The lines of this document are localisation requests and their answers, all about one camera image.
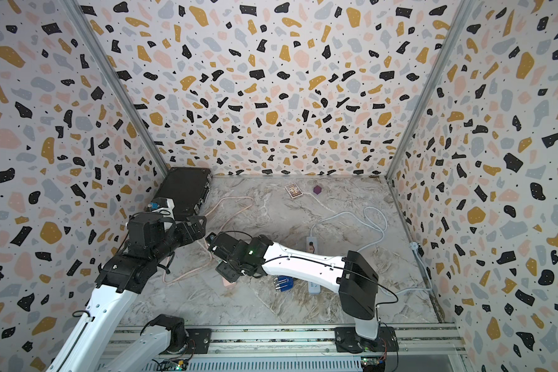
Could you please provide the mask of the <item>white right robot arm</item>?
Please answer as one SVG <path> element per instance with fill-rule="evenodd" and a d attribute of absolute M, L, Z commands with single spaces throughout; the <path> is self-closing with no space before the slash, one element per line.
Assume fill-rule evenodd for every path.
<path fill-rule="evenodd" d="M 230 283 L 241 277 L 285 276 L 308 281 L 338 294 L 343 311 L 353 317 L 357 336 L 379 338 L 378 274 L 358 252 L 344 257 L 294 250 L 260 235 L 250 241 L 221 232 L 206 237 L 208 251 L 221 260 L 215 269 Z"/>

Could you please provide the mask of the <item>pink power strip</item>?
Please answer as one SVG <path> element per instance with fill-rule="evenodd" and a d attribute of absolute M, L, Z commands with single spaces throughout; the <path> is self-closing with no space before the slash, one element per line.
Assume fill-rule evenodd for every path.
<path fill-rule="evenodd" d="M 241 273 L 233 268 L 230 264 L 222 262 L 215 269 L 221 277 L 230 284 L 235 283 L 240 277 Z"/>

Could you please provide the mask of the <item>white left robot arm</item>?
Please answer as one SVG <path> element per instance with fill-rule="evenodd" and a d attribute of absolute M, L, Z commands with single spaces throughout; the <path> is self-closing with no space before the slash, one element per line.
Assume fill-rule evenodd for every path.
<path fill-rule="evenodd" d="M 206 218 L 189 216 L 179 221 L 170 212 L 140 212 L 127 224 L 128 236 L 121 250 L 101 269 L 85 309 L 76 311 L 76 327 L 50 371 L 94 371 L 122 317 L 136 301 L 163 262 L 175 250 L 200 240 Z M 184 319 L 165 314 L 142 328 L 139 338 L 105 366 L 107 371 L 139 371 L 161 353 L 192 353 L 194 344 Z"/>

